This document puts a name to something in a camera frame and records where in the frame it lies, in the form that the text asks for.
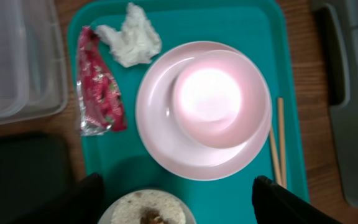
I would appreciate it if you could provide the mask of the black plastic tray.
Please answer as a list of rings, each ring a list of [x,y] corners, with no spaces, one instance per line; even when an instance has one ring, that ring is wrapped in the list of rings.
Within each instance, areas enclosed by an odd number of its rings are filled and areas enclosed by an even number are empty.
[[[54,134],[0,137],[0,223],[9,223],[73,185],[65,140]]]

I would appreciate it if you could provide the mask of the pink plate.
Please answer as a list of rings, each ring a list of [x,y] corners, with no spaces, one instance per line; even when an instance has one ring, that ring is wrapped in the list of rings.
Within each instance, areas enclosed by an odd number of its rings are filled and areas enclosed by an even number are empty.
[[[137,130],[146,150],[169,172],[191,180],[218,180],[239,172],[258,155],[270,131],[264,141],[218,149],[196,142],[182,130],[172,106],[175,80],[191,59],[212,50],[243,54],[219,42],[179,45],[164,53],[147,70],[135,104]]]

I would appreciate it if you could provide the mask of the white tissue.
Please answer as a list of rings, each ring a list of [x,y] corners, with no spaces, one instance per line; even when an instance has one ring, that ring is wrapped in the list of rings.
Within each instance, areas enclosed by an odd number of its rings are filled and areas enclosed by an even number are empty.
[[[95,33],[110,47],[114,60],[125,68],[150,64],[162,49],[162,40],[144,9],[132,2],[127,5],[127,14],[120,30],[100,25]]]

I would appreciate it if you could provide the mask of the teal plastic tray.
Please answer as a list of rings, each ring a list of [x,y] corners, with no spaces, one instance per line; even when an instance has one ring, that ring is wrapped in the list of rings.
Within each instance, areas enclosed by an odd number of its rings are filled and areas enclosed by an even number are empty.
[[[162,39],[164,52],[187,42],[212,40],[246,54],[265,77],[272,98],[282,97],[288,189],[309,199],[295,86],[285,18],[274,1],[140,1]],[[124,68],[105,45],[99,48],[122,92],[128,128],[81,139],[87,174],[104,179],[107,204],[145,188],[176,195],[198,223],[255,223],[252,184],[259,175],[273,176],[269,145],[240,172],[208,182],[181,178],[148,154],[135,125],[135,99],[146,65]]]

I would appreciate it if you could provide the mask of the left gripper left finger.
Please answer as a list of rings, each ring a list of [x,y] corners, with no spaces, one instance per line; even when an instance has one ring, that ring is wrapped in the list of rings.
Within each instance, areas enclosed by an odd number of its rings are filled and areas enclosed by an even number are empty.
[[[103,178],[93,173],[73,188],[13,223],[97,223],[104,203]]]

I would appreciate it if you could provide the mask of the grey dishwasher rack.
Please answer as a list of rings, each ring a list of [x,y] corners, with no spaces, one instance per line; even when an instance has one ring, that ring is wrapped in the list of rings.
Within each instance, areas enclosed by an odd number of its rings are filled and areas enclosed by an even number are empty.
[[[358,208],[358,0],[312,0],[310,8],[322,44],[342,189]]]

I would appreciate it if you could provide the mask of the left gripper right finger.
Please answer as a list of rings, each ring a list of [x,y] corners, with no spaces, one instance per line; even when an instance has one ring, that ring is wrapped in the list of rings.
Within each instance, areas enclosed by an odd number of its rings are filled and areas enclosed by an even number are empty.
[[[254,179],[252,205],[258,224],[340,224],[264,175]]]

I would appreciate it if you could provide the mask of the red foil wrapper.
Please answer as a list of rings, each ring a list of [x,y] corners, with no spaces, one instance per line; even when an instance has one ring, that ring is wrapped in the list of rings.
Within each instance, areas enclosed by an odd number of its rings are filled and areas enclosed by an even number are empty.
[[[90,27],[82,28],[76,49],[76,90],[83,136],[127,129],[122,94],[99,52],[99,42]]]

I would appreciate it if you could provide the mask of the grey bowl with food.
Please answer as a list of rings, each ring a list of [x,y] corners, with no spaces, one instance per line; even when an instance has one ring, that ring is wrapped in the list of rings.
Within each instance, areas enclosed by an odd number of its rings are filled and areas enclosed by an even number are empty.
[[[178,197],[163,190],[142,189],[117,199],[102,214],[98,223],[196,224],[196,219]]]

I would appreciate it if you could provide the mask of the clear plastic bin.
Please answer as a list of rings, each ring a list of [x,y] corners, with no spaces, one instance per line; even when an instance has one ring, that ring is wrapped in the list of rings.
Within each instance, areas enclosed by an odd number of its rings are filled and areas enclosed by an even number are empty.
[[[61,112],[68,103],[53,0],[0,0],[0,125]]]

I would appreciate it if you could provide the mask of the wooden chopstick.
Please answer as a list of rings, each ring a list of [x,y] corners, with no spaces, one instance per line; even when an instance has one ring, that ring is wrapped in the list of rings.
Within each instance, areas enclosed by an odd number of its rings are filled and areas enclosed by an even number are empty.
[[[278,98],[278,133],[280,141],[280,169],[282,176],[282,186],[287,189],[287,168],[286,168],[286,148],[285,148],[285,121],[284,121],[284,102],[283,98]]]
[[[275,180],[278,185],[282,185],[282,176],[281,176],[281,171],[280,171],[280,164],[279,164],[278,153],[277,153],[277,145],[275,142],[273,128],[270,128],[269,141],[270,141],[270,152],[271,152],[272,161],[273,161],[273,169],[274,169],[274,173],[275,173]]]

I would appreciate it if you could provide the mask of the pink bowl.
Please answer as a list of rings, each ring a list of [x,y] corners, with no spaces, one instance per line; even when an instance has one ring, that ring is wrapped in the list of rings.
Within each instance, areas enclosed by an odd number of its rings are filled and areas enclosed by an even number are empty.
[[[189,137],[218,149],[264,141],[272,121],[265,78],[248,57],[230,50],[191,59],[175,80],[172,106]]]

